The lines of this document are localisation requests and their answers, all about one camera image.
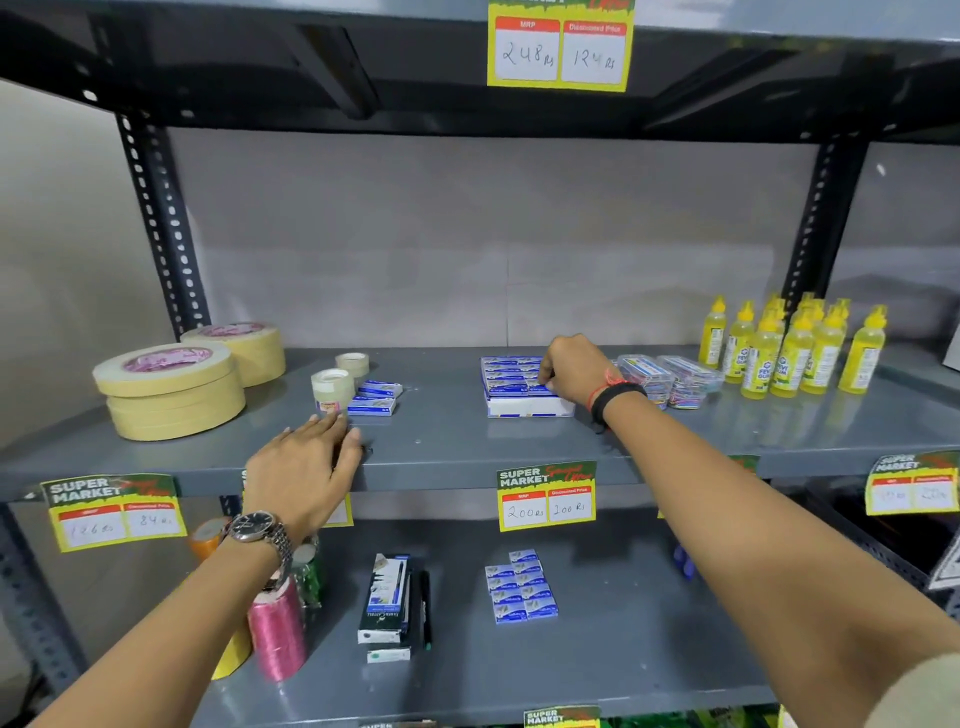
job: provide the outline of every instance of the black wristband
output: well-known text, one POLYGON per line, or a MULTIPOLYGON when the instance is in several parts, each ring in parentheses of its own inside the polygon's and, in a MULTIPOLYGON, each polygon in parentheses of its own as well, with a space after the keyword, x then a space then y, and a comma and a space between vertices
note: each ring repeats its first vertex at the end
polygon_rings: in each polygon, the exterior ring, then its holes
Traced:
POLYGON ((603 419, 603 411, 607 408, 607 405, 610 404, 610 400, 617 395, 622 395, 624 392, 639 392, 644 397, 647 396, 642 386, 634 384, 631 381, 611 384, 607 389, 597 395, 597 399, 593 401, 593 406, 590 408, 590 416, 597 425, 601 427, 607 426, 607 421, 603 419))

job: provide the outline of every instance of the plastic container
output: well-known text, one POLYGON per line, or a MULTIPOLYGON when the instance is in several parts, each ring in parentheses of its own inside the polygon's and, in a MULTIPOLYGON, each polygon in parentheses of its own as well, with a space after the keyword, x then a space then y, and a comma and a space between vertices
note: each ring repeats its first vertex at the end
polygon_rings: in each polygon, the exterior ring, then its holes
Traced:
POLYGON ((750 354, 750 339, 754 335, 754 302, 744 301, 736 313, 736 321, 730 327, 727 349, 723 357, 723 373, 726 381, 739 384, 747 368, 750 354))
POLYGON ((851 395, 862 395, 870 386, 876 364, 880 359, 880 350, 886 343, 887 335, 883 329, 887 325, 887 307, 876 305, 863 322, 863 328, 853 335, 847 364, 837 388, 851 395))
POLYGON ((711 369, 720 365, 720 350, 727 332, 727 305, 723 296, 717 296, 704 320, 704 332, 700 337, 700 354, 697 360, 711 369))
POLYGON ((696 409, 711 392, 719 392, 723 374, 685 356, 658 356, 657 362, 676 380, 670 390, 669 406, 675 409, 696 409))
POLYGON ((616 359, 616 368, 625 379, 643 386, 647 399, 666 409, 673 389, 674 375, 656 359, 646 354, 623 354, 616 359))
POLYGON ((830 308, 830 313, 822 324, 815 328, 813 334, 813 351, 807 359, 804 369, 804 378, 800 388, 811 395, 822 395, 826 392, 833 376, 840 348, 843 346, 843 316, 837 306, 830 308))
POLYGON ((767 309, 760 325, 750 341, 750 353, 747 356, 747 369, 743 374, 740 394, 748 400, 762 400, 770 389, 780 352, 780 335, 777 334, 778 312, 767 309))
POLYGON ((812 311, 807 309, 783 339, 780 356, 777 357, 777 369, 770 382, 770 394, 787 399, 797 396, 812 351, 813 317, 812 311))

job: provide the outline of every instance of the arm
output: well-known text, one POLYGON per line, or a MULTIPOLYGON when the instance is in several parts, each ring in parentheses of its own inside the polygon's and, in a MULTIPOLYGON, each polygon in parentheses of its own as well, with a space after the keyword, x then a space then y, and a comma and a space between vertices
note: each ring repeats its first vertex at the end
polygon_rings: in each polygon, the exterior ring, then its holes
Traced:
MULTIPOLYGON (((275 437, 247 464, 247 510, 279 516, 300 544, 326 523, 360 464, 359 430, 346 432, 347 418, 330 415, 275 437)), ((189 725, 230 636, 278 566, 270 544, 227 538, 32 725, 189 725)))
MULTIPOLYGON (((611 367, 558 337, 540 379, 586 404, 611 367)), ((641 394, 604 419, 800 725, 861 726, 907 670, 960 652, 960 625, 926 597, 641 394)))

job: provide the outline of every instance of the watch face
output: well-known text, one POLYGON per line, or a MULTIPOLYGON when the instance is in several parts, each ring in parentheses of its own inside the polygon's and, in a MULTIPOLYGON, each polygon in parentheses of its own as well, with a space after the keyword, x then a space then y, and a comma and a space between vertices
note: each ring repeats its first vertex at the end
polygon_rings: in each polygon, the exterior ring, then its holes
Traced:
POLYGON ((230 535, 239 541, 258 541, 276 523, 276 519, 266 511, 253 511, 237 516, 230 526, 230 535))

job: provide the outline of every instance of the price tag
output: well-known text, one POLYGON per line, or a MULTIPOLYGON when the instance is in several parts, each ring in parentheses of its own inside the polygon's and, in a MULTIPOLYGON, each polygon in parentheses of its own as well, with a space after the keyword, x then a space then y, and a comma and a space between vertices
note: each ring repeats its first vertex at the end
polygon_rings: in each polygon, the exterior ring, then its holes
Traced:
POLYGON ((490 0, 487 85, 627 89, 636 0, 490 0))
POLYGON ((353 525, 353 508, 350 506, 350 494, 347 493, 347 497, 340 501, 324 528, 342 528, 349 525, 353 525))
MULTIPOLYGON (((759 455, 728 455, 730 459, 743 468, 747 473, 753 473, 756 475, 756 466, 760 464, 759 455)), ((657 511, 657 518, 662 519, 663 513, 657 511)))
POLYGON ((124 541, 123 511, 119 505, 103 505, 66 511, 57 515, 60 531, 69 548, 88 548, 124 541))
POLYGON ((596 705, 561 705, 523 711, 523 728, 600 728, 596 705))
POLYGON ((497 471, 500 530, 596 520, 594 460, 497 471))
POLYGON ((960 511, 957 454, 944 450, 881 457, 867 477, 864 496, 867 514, 960 511))
POLYGON ((186 536, 171 475, 86 475, 40 487, 60 551, 186 536))

